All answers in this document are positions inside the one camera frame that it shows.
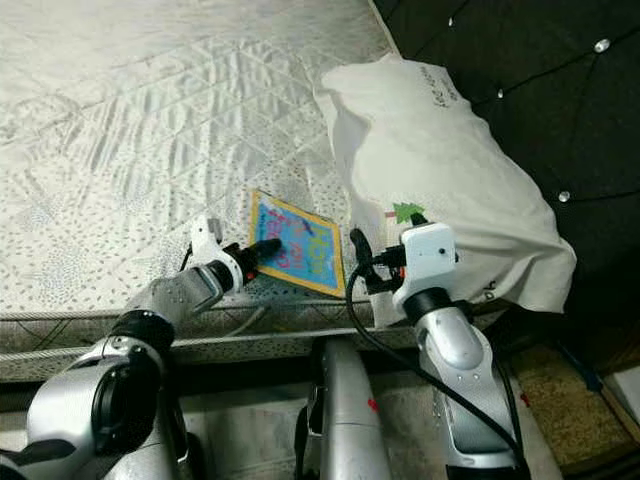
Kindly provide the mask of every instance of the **red mark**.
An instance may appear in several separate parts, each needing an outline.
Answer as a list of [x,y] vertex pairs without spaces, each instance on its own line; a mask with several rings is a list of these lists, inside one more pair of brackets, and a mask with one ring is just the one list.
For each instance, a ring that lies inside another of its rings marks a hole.
[[520,395],[520,400],[522,400],[524,402],[524,404],[527,406],[527,408],[531,407],[531,403],[529,403],[529,397],[527,397],[526,393],[523,393]]
[[378,402],[376,402],[373,398],[370,398],[367,404],[369,405],[369,408],[371,410],[378,413]]

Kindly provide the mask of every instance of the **tufted headboard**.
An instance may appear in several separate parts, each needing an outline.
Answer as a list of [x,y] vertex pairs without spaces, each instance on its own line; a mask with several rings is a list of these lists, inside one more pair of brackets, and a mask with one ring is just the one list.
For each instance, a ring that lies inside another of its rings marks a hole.
[[640,285],[640,2],[376,0],[400,53],[445,66],[578,256],[567,310]]

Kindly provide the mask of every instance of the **white pillowcase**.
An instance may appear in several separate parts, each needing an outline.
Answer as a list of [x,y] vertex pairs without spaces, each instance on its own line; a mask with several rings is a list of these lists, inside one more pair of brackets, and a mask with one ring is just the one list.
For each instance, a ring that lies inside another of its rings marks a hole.
[[[416,204],[455,232],[452,298],[503,298],[562,312],[573,249],[536,184],[502,153],[444,68],[387,55],[335,68],[322,85],[316,100],[349,191],[352,225],[374,253],[397,245],[409,226],[397,223],[394,204]],[[392,310],[377,310],[377,325],[399,319],[379,318]]]

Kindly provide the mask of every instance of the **quilted mattress cover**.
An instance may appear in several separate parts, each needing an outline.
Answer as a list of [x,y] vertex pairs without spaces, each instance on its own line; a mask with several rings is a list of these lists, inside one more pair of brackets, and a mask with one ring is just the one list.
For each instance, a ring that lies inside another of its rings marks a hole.
[[[246,244],[254,188],[338,223],[350,271],[348,200],[312,92],[328,69],[390,50],[366,0],[0,11],[0,353],[102,335],[177,271],[202,212]],[[254,332],[342,325],[340,302],[261,277],[181,335],[220,335],[273,301],[291,318]]]

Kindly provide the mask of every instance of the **green leaf sticker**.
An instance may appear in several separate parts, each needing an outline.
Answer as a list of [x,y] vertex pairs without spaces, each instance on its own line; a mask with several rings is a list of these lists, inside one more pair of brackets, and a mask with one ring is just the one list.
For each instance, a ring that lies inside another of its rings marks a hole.
[[394,203],[393,211],[396,214],[396,223],[404,223],[411,221],[412,214],[424,212],[424,208],[415,203]]

